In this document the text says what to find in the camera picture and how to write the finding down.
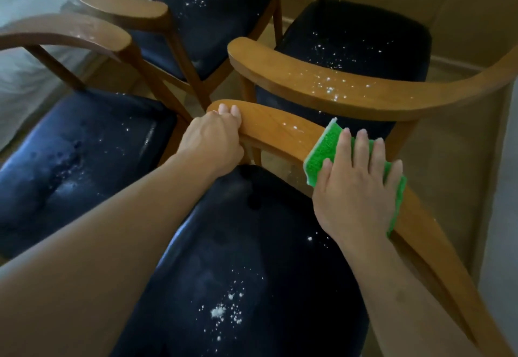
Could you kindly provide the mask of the person's left hand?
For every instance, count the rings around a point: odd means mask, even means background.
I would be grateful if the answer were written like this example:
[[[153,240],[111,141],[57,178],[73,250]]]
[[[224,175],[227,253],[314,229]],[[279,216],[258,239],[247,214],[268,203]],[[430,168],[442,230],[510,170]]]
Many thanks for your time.
[[[179,144],[177,154],[212,179],[231,172],[243,159],[239,128],[214,114],[195,118]]]

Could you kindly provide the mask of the person's right hand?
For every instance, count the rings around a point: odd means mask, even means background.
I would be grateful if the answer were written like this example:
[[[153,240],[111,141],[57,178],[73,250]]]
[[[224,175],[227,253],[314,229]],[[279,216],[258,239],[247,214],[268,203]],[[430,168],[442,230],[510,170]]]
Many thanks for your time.
[[[346,128],[339,137],[327,189],[313,195],[314,212],[322,229],[343,249],[378,248],[389,243],[386,232],[396,201],[396,194],[384,187],[385,142],[374,141],[368,169],[353,167],[353,147]]]

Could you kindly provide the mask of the green cleaning sponge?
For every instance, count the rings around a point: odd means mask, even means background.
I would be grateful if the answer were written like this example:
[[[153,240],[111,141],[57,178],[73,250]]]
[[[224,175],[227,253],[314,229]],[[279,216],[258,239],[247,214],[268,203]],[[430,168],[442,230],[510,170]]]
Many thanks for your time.
[[[334,117],[325,127],[320,138],[317,140],[306,159],[303,162],[303,170],[306,174],[307,184],[311,187],[315,187],[318,175],[322,169],[322,165],[325,159],[330,159],[332,162],[335,159],[336,147],[339,141],[342,127],[338,124],[338,118]],[[395,228],[396,220],[399,214],[400,206],[403,202],[404,191],[407,184],[407,178],[402,175],[399,180],[398,188],[396,191],[395,201],[395,213],[392,217],[390,226],[386,232],[389,237]]]

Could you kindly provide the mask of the wooden chair with powder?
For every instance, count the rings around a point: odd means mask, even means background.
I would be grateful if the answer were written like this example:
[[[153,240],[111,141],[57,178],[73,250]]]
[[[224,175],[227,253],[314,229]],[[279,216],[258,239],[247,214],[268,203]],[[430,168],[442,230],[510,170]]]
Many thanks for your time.
[[[324,128],[236,100],[240,134],[298,163]],[[442,228],[409,186],[392,243],[486,357],[514,357]],[[198,308],[244,281],[243,327],[222,343]],[[219,178],[172,238],[110,357],[362,357],[368,317],[357,282],[322,236],[309,197],[266,169]]]

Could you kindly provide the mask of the person's right forearm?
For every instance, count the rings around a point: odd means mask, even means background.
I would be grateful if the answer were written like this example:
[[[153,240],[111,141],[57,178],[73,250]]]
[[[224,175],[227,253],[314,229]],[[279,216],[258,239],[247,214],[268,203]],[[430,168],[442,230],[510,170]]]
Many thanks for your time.
[[[385,236],[333,239],[358,282],[385,357],[483,357]]]

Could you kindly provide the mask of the person's left forearm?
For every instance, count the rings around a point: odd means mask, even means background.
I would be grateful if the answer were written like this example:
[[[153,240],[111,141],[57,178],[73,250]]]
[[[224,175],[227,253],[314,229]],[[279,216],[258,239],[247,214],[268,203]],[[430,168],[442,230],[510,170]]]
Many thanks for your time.
[[[0,266],[0,357],[107,357],[182,220],[235,165],[178,153]]]

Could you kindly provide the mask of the wooden chair navy cushion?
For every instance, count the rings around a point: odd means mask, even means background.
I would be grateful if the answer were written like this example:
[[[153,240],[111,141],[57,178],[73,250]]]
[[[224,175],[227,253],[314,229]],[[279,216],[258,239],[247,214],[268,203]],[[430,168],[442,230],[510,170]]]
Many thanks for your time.
[[[79,0],[87,13],[127,31],[163,80],[203,110],[233,71],[227,45],[259,39],[270,19],[282,38],[281,0]]]
[[[228,45],[243,97],[353,135],[386,139],[395,159],[418,121],[482,98],[518,77],[518,45],[489,68],[449,83],[426,83],[432,37],[423,24],[346,0],[313,0],[274,49],[249,38]]]
[[[88,88],[43,46],[71,46],[131,65],[155,99]],[[0,168],[0,266],[163,164],[192,117],[130,33],[76,13],[0,28],[0,51],[22,47],[72,88]]]

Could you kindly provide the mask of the white powder pile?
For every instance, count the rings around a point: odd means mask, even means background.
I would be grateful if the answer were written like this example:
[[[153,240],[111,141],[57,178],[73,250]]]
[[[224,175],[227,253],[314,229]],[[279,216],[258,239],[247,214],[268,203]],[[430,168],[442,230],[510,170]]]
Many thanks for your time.
[[[243,327],[245,294],[244,281],[233,280],[214,304],[200,305],[198,313],[208,319],[208,323],[203,325],[202,334],[217,344],[227,338],[236,339],[237,330]]]

